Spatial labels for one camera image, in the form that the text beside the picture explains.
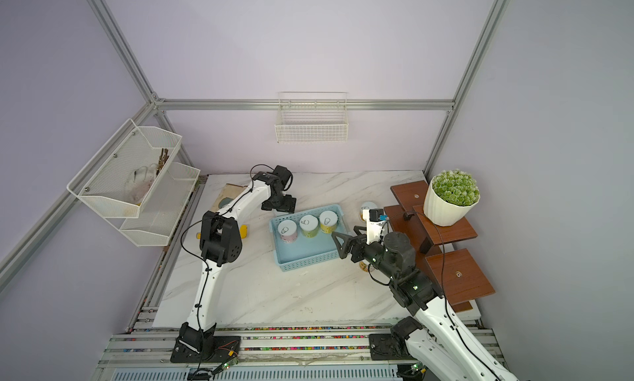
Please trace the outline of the yellow label can front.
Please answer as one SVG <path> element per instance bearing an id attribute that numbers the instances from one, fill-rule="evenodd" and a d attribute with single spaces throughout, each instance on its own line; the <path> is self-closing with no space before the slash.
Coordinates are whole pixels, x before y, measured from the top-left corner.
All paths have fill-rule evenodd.
<path id="1" fill-rule="evenodd" d="M 323 211 L 319 216 L 320 229 L 323 233 L 331 234 L 338 226 L 338 214 L 334 211 Z"/>

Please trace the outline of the pink label can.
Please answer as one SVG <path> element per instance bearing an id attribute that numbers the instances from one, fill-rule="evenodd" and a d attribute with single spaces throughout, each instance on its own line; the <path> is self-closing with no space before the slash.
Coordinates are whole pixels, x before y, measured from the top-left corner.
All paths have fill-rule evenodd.
<path id="1" fill-rule="evenodd" d="M 283 220 L 278 224 L 277 231 L 284 243 L 290 244 L 297 240 L 297 224 L 293 220 Z"/>

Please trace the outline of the green label can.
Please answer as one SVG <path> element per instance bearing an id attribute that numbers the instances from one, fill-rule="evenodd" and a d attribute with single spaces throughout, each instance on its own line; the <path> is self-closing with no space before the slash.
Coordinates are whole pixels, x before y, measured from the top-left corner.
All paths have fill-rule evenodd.
<path id="1" fill-rule="evenodd" d="M 307 214 L 304 215 L 299 222 L 300 230 L 304 237 L 316 237 L 320 230 L 320 222 L 317 217 Z"/>

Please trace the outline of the light blue plastic basket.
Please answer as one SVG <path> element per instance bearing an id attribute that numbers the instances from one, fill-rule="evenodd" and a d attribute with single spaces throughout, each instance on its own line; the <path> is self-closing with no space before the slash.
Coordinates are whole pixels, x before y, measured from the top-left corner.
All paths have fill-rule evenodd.
<path id="1" fill-rule="evenodd" d="M 348 229 L 343 218 L 344 212 L 339 204 L 330 204 L 320 208 L 282 215 L 269 221 L 269 231 L 272 234 L 274 247 L 273 258 L 282 271 L 296 270 L 338 258 L 335 242 L 329 233 L 322 231 L 319 222 L 317 222 L 317 234 L 314 237 L 306 237 L 300 231 L 300 220 L 302 217 L 310 215 L 315 216 L 319 220 L 319 216 L 327 211 L 334 212 L 337 216 L 335 232 L 346 233 Z M 297 226 L 298 235 L 293 242 L 285 242 L 279 232 L 280 224 L 285 221 L 295 222 Z"/>

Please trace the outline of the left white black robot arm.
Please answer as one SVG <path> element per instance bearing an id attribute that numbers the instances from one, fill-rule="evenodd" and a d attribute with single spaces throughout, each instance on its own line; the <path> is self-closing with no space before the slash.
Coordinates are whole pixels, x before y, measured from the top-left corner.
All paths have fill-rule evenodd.
<path id="1" fill-rule="evenodd" d="M 259 171 L 236 199 L 202 216 L 198 222 L 201 253 L 196 256 L 202 262 L 201 279 L 193 308 L 182 325 L 186 336 L 204 336 L 216 325 L 225 272 L 243 248 L 240 227 L 244 222 L 258 209 L 295 211 L 297 200 L 287 193 L 292 182 L 293 174 L 284 166 Z"/>

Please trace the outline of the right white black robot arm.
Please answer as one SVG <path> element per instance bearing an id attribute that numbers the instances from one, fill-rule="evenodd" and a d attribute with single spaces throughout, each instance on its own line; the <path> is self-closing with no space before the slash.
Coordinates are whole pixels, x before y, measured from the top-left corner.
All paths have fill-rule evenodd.
<path id="1" fill-rule="evenodd" d="M 388 278 L 387 287 L 410 316 L 391 328 L 396 343 L 440 380 L 515 380 L 449 308 L 440 287 L 416 266 L 409 237 L 389 232 L 370 242 L 357 227 L 353 236 L 331 234 L 342 259 L 366 260 Z"/>

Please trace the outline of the orange label can back right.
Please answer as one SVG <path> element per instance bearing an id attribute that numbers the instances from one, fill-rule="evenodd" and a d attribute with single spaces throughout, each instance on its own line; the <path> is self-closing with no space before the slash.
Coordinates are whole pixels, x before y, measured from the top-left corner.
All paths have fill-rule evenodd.
<path id="1" fill-rule="evenodd" d="M 361 207 L 360 207 L 360 211 L 359 211 L 359 217 L 365 221 L 365 211 L 368 210 L 370 211 L 371 209 L 378 209 L 378 205 L 375 204 L 372 201 L 366 201 L 364 203 L 362 203 Z"/>

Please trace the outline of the white pot green plant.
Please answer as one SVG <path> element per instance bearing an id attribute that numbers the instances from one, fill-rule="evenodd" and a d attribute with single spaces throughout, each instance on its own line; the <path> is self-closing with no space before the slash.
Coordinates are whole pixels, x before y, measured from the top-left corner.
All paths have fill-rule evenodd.
<path id="1" fill-rule="evenodd" d="M 424 199 L 423 213 L 436 226 L 451 227 L 480 201 L 473 176 L 465 171 L 442 171 L 434 176 Z"/>

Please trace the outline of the brown wooden stepped shelf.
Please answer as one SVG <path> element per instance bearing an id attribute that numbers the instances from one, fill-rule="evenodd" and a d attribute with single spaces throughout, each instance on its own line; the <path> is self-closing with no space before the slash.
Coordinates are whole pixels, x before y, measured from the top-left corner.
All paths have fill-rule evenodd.
<path id="1" fill-rule="evenodd" d="M 385 208 L 391 227 L 402 232 L 416 251 L 416 266 L 434 283 L 442 285 L 448 302 L 457 311 L 475 308 L 474 301 L 495 293 L 467 249 L 453 244 L 475 239 L 477 232 L 464 217 L 449 227 L 436 226 L 424 215 L 429 185 L 423 180 L 391 186 L 398 204 Z"/>

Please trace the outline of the brown dried twig in rack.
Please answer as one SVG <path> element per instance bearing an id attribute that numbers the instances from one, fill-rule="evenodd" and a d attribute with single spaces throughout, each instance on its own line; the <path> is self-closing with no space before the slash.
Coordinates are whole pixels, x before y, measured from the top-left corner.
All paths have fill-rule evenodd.
<path id="1" fill-rule="evenodd" d="M 162 148 L 161 149 L 161 153 L 160 156 L 158 158 L 158 164 L 155 170 L 155 174 L 159 175 L 161 170 L 165 167 L 165 164 L 167 163 L 169 159 L 169 150 L 168 148 Z"/>

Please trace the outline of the clear glass item in rack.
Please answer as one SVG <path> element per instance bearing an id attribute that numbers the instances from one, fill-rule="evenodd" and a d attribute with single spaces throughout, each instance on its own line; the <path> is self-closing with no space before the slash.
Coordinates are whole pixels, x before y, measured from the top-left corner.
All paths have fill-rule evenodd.
<path id="1" fill-rule="evenodd" d="M 140 205 L 152 187 L 157 164 L 141 166 L 129 175 L 125 182 L 124 199 L 130 204 Z"/>

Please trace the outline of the white two-tier mesh rack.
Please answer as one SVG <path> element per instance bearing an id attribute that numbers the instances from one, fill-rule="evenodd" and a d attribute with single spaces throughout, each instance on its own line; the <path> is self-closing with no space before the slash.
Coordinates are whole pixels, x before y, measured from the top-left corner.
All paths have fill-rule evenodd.
<path id="1" fill-rule="evenodd" d="M 127 120 L 67 191 L 137 247 L 166 247 L 199 169 L 180 162 L 182 137 Z"/>

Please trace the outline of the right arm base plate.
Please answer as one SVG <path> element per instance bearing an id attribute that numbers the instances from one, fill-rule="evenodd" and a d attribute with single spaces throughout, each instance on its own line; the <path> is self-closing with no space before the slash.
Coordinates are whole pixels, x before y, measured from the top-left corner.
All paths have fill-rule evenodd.
<path id="1" fill-rule="evenodd" d="M 413 361 L 414 356 L 409 352 L 407 338 L 381 333 L 368 336 L 370 356 L 373 361 Z"/>

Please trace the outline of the aluminium frame rail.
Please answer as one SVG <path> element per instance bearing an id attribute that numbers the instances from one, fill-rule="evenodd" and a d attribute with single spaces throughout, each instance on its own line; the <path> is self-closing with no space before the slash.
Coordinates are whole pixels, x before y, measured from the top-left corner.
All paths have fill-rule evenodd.
<path id="1" fill-rule="evenodd" d="M 446 99 L 162 99 L 155 102 L 163 111 L 271 111 L 280 107 L 346 108 L 356 111 L 451 111 L 455 102 Z"/>

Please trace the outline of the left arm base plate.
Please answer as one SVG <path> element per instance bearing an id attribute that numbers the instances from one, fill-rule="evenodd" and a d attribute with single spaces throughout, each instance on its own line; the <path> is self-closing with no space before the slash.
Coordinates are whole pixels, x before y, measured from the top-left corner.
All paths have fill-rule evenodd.
<path id="1" fill-rule="evenodd" d="M 225 363 L 235 358 L 239 352 L 239 336 L 211 336 L 203 343 L 176 340 L 170 362 L 173 364 Z"/>

